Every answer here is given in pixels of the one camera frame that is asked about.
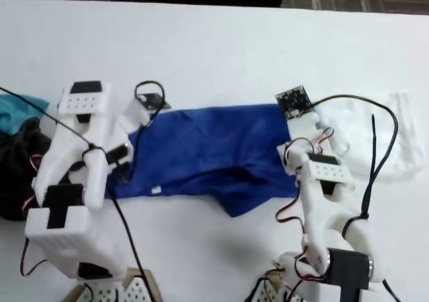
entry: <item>teal cloth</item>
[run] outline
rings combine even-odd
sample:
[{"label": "teal cloth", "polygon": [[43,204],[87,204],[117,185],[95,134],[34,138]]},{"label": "teal cloth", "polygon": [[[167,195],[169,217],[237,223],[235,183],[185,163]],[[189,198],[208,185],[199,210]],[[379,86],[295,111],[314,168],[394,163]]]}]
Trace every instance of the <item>teal cloth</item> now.
[{"label": "teal cloth", "polygon": [[[34,96],[22,96],[39,106],[43,111],[48,108],[49,102]],[[32,117],[41,118],[43,114],[10,94],[0,94],[0,131],[8,135],[18,132],[22,123]]]}]

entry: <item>brown cardboard piece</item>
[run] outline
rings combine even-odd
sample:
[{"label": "brown cardboard piece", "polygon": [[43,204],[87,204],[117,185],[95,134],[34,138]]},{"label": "brown cardboard piece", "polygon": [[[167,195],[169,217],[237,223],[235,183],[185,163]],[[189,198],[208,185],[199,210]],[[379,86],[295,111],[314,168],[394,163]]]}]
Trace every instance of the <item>brown cardboard piece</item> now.
[{"label": "brown cardboard piece", "polygon": [[[162,297],[160,290],[158,289],[158,286],[155,282],[154,276],[152,275],[152,272],[149,270],[144,270],[144,273],[147,277],[147,281],[149,282],[149,287],[154,294],[155,301],[154,302],[162,302]],[[138,277],[140,275],[140,272],[138,269],[128,269],[127,276],[122,281],[122,285],[125,289],[131,284],[134,277]],[[62,302],[76,302],[82,292],[85,290],[84,285],[78,285],[73,290],[67,294],[67,296],[62,300]]]}]

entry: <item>black cloth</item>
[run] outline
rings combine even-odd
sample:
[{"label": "black cloth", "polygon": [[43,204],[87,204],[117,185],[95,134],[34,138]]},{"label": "black cloth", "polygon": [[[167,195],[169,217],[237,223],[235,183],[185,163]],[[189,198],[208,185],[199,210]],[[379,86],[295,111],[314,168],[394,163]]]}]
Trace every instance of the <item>black cloth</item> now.
[{"label": "black cloth", "polygon": [[34,193],[32,179],[37,174],[30,157],[44,155],[50,146],[39,124],[38,118],[30,118],[17,134],[0,133],[0,217],[4,219],[25,220],[21,207]]}]

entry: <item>black sensor module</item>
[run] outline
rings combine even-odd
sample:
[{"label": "black sensor module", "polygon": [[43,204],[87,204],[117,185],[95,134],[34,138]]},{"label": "black sensor module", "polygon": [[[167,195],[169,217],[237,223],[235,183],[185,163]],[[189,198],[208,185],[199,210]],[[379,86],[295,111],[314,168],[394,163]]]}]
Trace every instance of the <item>black sensor module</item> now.
[{"label": "black sensor module", "polygon": [[297,117],[302,111],[312,108],[312,103],[303,86],[297,86],[291,90],[279,93],[275,98],[288,120]]}]

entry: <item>blue fabric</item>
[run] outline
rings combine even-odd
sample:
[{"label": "blue fabric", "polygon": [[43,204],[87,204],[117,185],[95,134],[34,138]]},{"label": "blue fabric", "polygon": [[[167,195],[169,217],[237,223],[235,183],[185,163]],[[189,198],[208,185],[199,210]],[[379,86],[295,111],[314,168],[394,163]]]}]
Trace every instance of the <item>blue fabric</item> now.
[{"label": "blue fabric", "polygon": [[[28,101],[39,106],[43,111],[48,108],[49,102],[33,96],[22,95]],[[18,132],[22,123],[32,117],[41,118],[43,114],[10,94],[0,94],[0,131],[8,135]]]},{"label": "blue fabric", "polygon": [[[276,104],[167,112],[141,136],[135,175],[115,186],[117,197],[212,194],[239,216],[272,197],[296,195],[295,177],[276,150],[288,140]],[[162,192],[152,194],[159,185]]]}]

